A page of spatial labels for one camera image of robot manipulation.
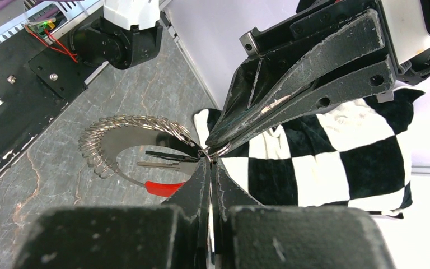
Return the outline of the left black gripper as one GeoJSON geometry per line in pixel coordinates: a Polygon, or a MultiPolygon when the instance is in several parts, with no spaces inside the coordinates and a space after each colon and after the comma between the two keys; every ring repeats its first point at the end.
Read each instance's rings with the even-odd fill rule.
{"type": "Polygon", "coordinates": [[[287,121],[390,90],[397,77],[381,1],[300,1],[294,16],[240,41],[248,58],[206,141],[226,151],[287,121]]]}

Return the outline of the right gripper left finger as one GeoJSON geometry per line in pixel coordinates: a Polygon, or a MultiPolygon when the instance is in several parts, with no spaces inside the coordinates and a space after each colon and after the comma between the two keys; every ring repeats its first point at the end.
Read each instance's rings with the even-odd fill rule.
{"type": "Polygon", "coordinates": [[[14,268],[208,268],[211,165],[159,205],[62,207],[32,225],[14,268]]]}

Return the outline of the key with black head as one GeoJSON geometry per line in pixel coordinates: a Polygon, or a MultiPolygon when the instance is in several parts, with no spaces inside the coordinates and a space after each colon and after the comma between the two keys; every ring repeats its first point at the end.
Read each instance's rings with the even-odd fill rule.
{"type": "Polygon", "coordinates": [[[162,159],[164,162],[139,161],[137,165],[144,168],[167,169],[192,175],[198,165],[199,158],[180,154],[171,154],[159,151],[146,151],[146,155],[162,159]]]}

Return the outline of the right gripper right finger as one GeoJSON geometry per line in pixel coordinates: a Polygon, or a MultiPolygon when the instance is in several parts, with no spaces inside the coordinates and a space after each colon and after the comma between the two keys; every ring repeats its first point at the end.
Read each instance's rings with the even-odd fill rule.
{"type": "Polygon", "coordinates": [[[262,205],[212,165],[215,268],[394,268],[370,215],[343,206],[262,205]]]}

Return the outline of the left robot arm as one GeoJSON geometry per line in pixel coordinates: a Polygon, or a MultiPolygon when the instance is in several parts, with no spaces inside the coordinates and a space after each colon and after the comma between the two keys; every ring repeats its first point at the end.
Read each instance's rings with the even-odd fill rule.
{"type": "MultiPolygon", "coordinates": [[[[71,49],[90,65],[127,69],[158,55],[157,1],[116,1],[146,15],[123,25],[102,16],[72,31],[71,49]]],[[[332,105],[389,91],[399,63],[380,1],[302,1],[301,12],[243,34],[247,59],[235,70],[209,152],[225,153],[267,129],[332,105]]]]}

